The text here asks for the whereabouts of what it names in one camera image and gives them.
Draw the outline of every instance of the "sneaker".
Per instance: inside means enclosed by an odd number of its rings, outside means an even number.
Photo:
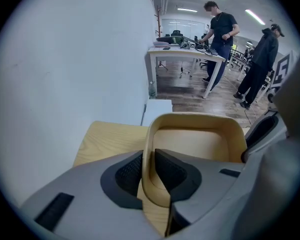
[[[233,97],[242,100],[244,98],[244,96],[242,94],[240,94],[238,91],[233,95]]]
[[[245,108],[246,110],[250,109],[250,104],[246,102],[245,100],[240,102],[241,107]]]
[[[210,82],[210,77],[206,77],[206,78],[202,78],[202,81],[206,82],[206,83],[209,83]]]

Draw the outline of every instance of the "white desk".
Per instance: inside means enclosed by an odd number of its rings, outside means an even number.
[[[238,78],[237,78],[237,80],[240,81],[241,78],[242,78],[242,75],[243,75],[243,73],[244,73],[244,71],[245,71],[245,70],[244,70],[244,67],[247,67],[247,68],[250,69],[250,66],[249,66],[249,65],[247,64],[247,62],[245,62],[244,60],[242,60],[242,59],[240,59],[240,58],[237,58],[237,57],[234,57],[234,56],[232,56],[232,55],[231,55],[231,58],[230,58],[230,61],[229,61],[229,64],[228,64],[228,70],[226,70],[226,73],[224,74],[224,76],[227,75],[227,72],[229,71],[230,66],[231,66],[231,63],[233,63],[233,60],[234,60],[234,59],[243,65],[241,71],[239,72]]]
[[[195,49],[180,49],[179,46],[170,46],[169,50],[164,50],[163,47],[151,47],[148,50],[148,53],[150,54],[150,60],[151,60],[151,74],[152,74],[152,80],[154,81],[154,89],[155,89],[155,96],[158,95],[157,92],[157,75],[156,70],[158,68],[158,59],[157,57],[180,57],[180,58],[193,58],[192,61],[192,68],[190,71],[190,77],[192,77],[193,72],[195,71],[195,65],[196,65],[196,59],[202,59],[207,61],[213,61],[216,62],[213,74],[211,76],[211,80],[204,92],[203,98],[207,98],[209,91],[211,90],[211,87],[213,83],[215,82],[215,79],[217,77],[217,74],[219,72],[221,63],[224,62],[226,59],[217,55],[206,55],[203,52],[197,51]]]

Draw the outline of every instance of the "black t-shirt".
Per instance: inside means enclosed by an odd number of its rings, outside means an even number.
[[[227,40],[222,39],[222,36],[231,32],[234,28],[233,24],[237,24],[235,18],[225,12],[219,13],[211,20],[211,29],[214,31],[213,43],[233,45],[234,38],[231,36]]]

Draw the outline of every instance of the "black pants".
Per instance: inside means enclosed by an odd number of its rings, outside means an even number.
[[[245,94],[250,88],[249,92],[245,96],[246,102],[251,104],[255,100],[260,88],[266,80],[267,74],[268,70],[265,70],[257,64],[252,63],[250,70],[238,88],[238,92],[241,94]]]

